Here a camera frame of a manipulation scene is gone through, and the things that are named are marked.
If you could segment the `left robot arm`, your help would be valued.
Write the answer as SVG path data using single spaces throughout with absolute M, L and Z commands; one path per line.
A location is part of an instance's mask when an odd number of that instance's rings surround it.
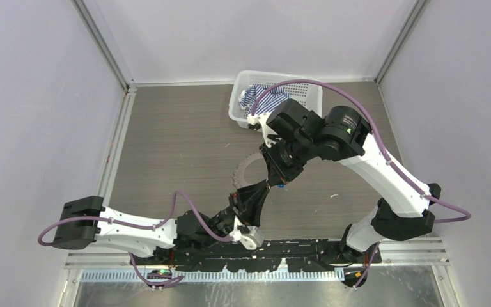
M 217 243 L 238 243 L 254 250 L 264 240 L 260 219 L 269 192 L 264 180 L 241 187 L 229 195 L 225 209 L 209 217 L 184 192 L 176 191 L 171 208 L 175 208 L 179 196 L 191 208 L 177 218 L 164 219 L 126 214 L 105 206 L 101 196 L 88 196 L 64 204 L 60 220 L 44 230 L 38 242 L 66 250 L 113 248 L 148 258 L 156 265 L 169 260 L 170 250 L 204 251 Z

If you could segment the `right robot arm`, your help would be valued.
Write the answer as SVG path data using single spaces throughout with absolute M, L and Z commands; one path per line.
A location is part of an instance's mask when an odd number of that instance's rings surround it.
M 439 185 L 399 176 L 394 167 L 400 163 L 381 149 L 373 127 L 355 109 L 336 106 L 320 117 L 288 99 L 271 113 L 250 114 L 247 121 L 262 129 L 260 150 L 271 186 L 291 182 L 308 161 L 320 158 L 351 169 L 379 193 L 375 208 L 346 229 L 339 245 L 345 261 L 358 261 L 382 239 L 405 241 L 432 232 L 435 216 L 427 197 L 439 195 Z

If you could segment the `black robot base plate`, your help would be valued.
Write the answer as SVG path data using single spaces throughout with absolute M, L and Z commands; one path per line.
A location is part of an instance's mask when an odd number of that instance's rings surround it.
M 289 272 L 329 272 L 337 267 L 366 265 L 381 262 L 373 254 L 374 246 L 366 252 L 351 252 L 339 240 L 280 239 L 266 240 L 255 250 L 240 243 L 216 243 L 201 251 L 158 249 L 149 258 L 135 257 L 138 265 L 162 265 L 182 272 L 274 272 L 283 264 Z

